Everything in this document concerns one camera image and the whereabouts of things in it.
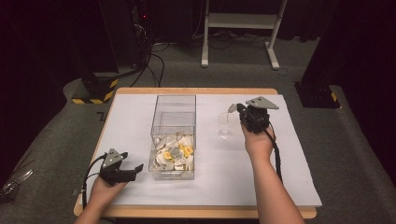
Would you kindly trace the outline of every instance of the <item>white stand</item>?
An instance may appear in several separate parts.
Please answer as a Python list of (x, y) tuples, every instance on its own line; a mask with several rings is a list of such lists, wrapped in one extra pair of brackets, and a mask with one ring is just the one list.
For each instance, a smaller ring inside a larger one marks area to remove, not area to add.
[(269, 42), (265, 42), (265, 48), (267, 49), (273, 69), (279, 69), (279, 63), (277, 62), (274, 53), (274, 44), (288, 0), (282, 0), (279, 11), (276, 15), (209, 13), (209, 1), (210, 0), (206, 0), (205, 8), (205, 33), (202, 49), (202, 67), (207, 67), (209, 65), (209, 48), (207, 41), (209, 27), (225, 27), (273, 30), (271, 40)]

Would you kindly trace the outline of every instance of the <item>transparent container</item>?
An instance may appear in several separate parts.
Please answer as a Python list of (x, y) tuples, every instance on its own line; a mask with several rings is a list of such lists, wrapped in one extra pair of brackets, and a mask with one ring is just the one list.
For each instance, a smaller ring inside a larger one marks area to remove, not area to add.
[(195, 95), (158, 95), (148, 169), (156, 180), (194, 179)]

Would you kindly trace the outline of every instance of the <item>black curtain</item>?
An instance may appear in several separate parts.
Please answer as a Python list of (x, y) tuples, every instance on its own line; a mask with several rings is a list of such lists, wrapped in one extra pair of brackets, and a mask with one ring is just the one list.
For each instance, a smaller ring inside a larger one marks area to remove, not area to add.
[(79, 77), (66, 28), (58, 1), (0, 3), (0, 185), (63, 108), (64, 85)]
[(395, 9), (391, 0), (339, 1), (302, 85), (343, 88), (362, 132), (396, 184)]
[(302, 41), (314, 40), (323, 35), (338, 0), (289, 0), (278, 36)]

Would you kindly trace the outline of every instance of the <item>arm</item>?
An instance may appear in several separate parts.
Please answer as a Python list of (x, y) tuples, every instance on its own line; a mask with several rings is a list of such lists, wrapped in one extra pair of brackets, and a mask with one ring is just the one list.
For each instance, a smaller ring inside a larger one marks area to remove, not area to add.
[(93, 183), (90, 200), (84, 211), (76, 219), (75, 224), (99, 223), (102, 213), (127, 184), (128, 182), (119, 183), (111, 187), (98, 176)]
[[(274, 136), (271, 128), (268, 133)], [(270, 162), (273, 146), (266, 133), (250, 133), (242, 124), (245, 147), (253, 167), (257, 209), (260, 223), (304, 223)]]

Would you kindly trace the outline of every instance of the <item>yellow black tape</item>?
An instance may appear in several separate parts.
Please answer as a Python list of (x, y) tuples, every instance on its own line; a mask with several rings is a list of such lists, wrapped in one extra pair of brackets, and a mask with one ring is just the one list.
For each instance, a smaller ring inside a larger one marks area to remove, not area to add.
[(113, 96), (114, 90), (118, 80), (115, 79), (108, 85), (108, 89), (102, 90), (102, 93), (99, 97), (73, 97), (72, 102), (77, 105), (84, 105), (84, 104), (105, 104), (108, 103), (110, 98)]

